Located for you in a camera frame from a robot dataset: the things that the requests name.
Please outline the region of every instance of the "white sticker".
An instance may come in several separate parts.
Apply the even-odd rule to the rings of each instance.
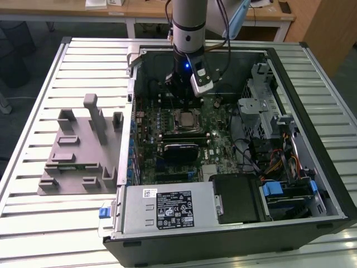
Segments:
[[[124,16],[124,13],[122,12],[108,12],[109,15],[113,15],[113,16]]]
[[[143,198],[156,197],[157,189],[143,189]]]

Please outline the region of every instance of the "wooden desk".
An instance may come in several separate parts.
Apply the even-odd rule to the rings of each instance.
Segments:
[[[85,10],[85,0],[0,0],[0,20],[46,22],[123,22],[128,37],[135,38],[135,23],[167,23],[165,2],[159,0],[126,0],[123,6]],[[284,41],[292,14],[282,13],[277,0],[268,7],[251,8],[243,26],[276,27],[275,41]]]
[[[126,12],[128,17],[133,18],[129,23],[166,23],[165,1],[160,0],[129,0]],[[168,14],[171,17],[171,4]],[[292,21],[294,14],[285,14],[281,11],[278,0],[263,8],[250,8],[243,23],[243,26],[256,27],[276,27],[278,31],[274,41],[283,42]]]

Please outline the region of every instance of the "barcode label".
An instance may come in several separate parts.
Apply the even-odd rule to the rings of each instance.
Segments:
[[[143,189],[143,198],[156,197],[157,189]]]

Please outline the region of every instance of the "blue latch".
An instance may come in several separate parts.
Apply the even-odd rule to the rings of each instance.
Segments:
[[[263,185],[263,193],[264,196],[268,196],[271,194],[283,194],[283,189],[281,188],[281,184],[277,181],[270,181]]]
[[[108,218],[110,218],[110,207],[108,207],[108,208],[100,208],[99,209],[99,218],[100,219],[108,219]]]
[[[317,193],[317,185],[314,180],[310,180],[310,186],[311,186],[313,193]]]
[[[133,170],[132,169],[128,169],[127,171],[127,178],[131,179],[131,177],[133,176]]]

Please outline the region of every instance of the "white paper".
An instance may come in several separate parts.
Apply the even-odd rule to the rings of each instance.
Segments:
[[[258,2],[250,3],[250,5],[254,8],[256,7],[265,7],[271,4],[270,0],[260,0]]]

